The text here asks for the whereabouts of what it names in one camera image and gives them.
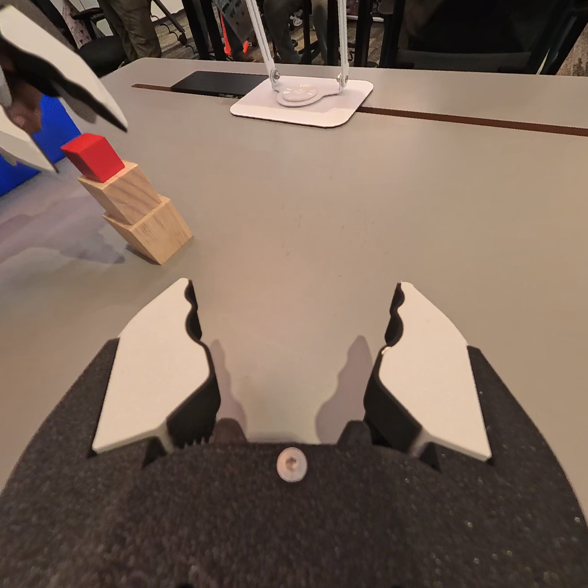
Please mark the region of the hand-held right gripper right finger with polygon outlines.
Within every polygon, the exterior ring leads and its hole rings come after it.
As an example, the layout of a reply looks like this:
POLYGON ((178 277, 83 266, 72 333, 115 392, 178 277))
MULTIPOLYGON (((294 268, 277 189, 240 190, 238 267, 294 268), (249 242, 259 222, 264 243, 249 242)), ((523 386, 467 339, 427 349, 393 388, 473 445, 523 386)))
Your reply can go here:
POLYGON ((413 284, 399 282, 385 346, 364 393, 374 445, 416 458, 431 444, 491 459, 479 393, 460 330, 413 284))

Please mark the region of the blue plastic bin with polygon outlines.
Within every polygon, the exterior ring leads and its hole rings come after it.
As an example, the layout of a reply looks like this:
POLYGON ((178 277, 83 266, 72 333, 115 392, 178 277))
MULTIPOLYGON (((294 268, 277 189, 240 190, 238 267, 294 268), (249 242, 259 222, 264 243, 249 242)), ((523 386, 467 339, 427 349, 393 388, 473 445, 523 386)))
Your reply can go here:
MULTIPOLYGON (((33 135, 33 138, 48 155, 50 161, 56 164, 65 158, 61 147, 80 136, 81 133, 57 98, 42 95, 40 113, 42 128, 33 135)), ((39 170, 21 162, 11 165, 1 156, 1 196, 39 173, 39 170)))

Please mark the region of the black office chair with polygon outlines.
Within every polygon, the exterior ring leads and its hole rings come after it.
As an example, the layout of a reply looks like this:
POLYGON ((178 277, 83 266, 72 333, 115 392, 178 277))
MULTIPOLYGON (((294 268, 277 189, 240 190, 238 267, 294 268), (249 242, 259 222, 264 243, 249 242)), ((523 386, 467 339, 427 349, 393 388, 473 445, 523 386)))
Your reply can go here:
POLYGON ((105 21, 106 16, 101 8, 90 8, 72 15, 72 19, 86 28, 90 40, 77 53, 102 78, 129 63, 123 43, 117 34, 103 35, 97 23, 105 21))
POLYGON ((381 68, 538 73, 574 1, 385 1, 381 68))

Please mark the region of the person's left hand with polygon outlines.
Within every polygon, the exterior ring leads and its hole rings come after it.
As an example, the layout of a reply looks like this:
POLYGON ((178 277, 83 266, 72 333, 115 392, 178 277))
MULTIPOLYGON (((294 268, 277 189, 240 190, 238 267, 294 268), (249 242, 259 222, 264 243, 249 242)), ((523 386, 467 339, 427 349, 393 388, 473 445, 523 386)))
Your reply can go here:
POLYGON ((5 108, 8 118, 29 135, 42 126, 40 99, 42 94, 33 86, 19 82, 11 88, 12 103, 5 108))

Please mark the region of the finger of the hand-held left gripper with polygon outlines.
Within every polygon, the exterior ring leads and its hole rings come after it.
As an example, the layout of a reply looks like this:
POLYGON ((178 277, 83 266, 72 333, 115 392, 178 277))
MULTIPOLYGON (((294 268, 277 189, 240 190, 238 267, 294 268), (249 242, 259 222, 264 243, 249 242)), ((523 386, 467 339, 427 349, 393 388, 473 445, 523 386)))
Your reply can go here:
POLYGON ((102 81, 33 4, 1 4, 1 47, 16 73, 41 93, 62 99, 78 117, 100 117, 126 132, 128 121, 102 81))
POLYGON ((1 107, 1 156, 12 165, 20 162, 38 171, 58 173, 34 138, 16 126, 1 107))

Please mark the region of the red wooden cube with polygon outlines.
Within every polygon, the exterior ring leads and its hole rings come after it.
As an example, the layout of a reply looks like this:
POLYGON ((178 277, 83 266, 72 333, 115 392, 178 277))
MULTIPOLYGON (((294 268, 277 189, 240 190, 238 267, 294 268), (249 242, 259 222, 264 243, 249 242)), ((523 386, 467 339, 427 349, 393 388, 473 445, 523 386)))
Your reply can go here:
POLYGON ((105 183, 125 168, 123 160, 103 136, 84 133, 61 146, 63 154, 83 177, 105 183))

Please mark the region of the large plain wooden cube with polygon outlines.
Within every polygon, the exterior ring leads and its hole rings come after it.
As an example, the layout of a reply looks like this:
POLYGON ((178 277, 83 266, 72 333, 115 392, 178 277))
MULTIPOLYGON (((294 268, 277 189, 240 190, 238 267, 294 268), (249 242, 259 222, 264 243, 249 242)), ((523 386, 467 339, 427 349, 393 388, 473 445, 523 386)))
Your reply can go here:
POLYGON ((162 265, 193 237, 172 201, 161 196, 161 202, 135 224, 103 218, 136 252, 162 265))

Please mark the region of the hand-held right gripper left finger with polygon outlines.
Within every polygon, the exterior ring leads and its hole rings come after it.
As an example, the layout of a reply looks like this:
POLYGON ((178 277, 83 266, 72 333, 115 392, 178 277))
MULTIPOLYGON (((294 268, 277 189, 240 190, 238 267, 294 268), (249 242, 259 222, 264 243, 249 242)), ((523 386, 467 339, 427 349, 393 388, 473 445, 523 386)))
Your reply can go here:
POLYGON ((194 286, 183 277, 120 332, 92 451, 105 453, 154 438, 171 453, 204 442, 212 435, 220 404, 194 286))

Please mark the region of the medium plain wooden cube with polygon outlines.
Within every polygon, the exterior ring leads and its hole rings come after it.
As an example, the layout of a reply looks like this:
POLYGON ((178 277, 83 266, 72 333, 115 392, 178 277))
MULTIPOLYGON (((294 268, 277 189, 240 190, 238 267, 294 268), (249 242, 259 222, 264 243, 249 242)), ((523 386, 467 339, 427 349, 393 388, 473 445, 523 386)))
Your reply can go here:
POLYGON ((127 160, 122 162, 123 169, 106 182, 97 182, 84 176, 77 180, 109 217, 133 225, 157 208, 162 203, 162 197, 138 164, 127 160))

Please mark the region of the orange traffic cone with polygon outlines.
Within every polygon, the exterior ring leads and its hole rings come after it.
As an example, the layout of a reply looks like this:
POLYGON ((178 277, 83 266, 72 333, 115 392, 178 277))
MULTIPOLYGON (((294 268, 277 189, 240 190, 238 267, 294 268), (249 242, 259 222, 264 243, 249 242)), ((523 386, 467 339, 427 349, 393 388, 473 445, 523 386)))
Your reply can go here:
POLYGON ((244 46, 249 42, 241 42, 222 14, 220 14, 220 18, 226 37, 225 44, 228 45, 231 50, 231 60, 234 62, 253 62, 254 57, 251 52, 249 50, 245 52, 244 49, 244 46))

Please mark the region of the white document stand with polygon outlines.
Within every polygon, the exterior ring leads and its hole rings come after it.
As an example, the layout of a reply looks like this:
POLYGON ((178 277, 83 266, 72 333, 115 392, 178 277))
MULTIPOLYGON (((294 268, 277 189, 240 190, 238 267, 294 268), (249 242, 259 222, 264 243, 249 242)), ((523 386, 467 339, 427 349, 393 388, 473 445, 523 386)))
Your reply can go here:
POLYGON ((246 5, 268 78, 235 102, 230 108, 231 114, 317 128, 336 128, 349 121, 373 91, 373 84, 349 78, 345 2, 337 2, 341 70, 336 78, 282 77, 270 55, 257 4, 246 1, 246 5))

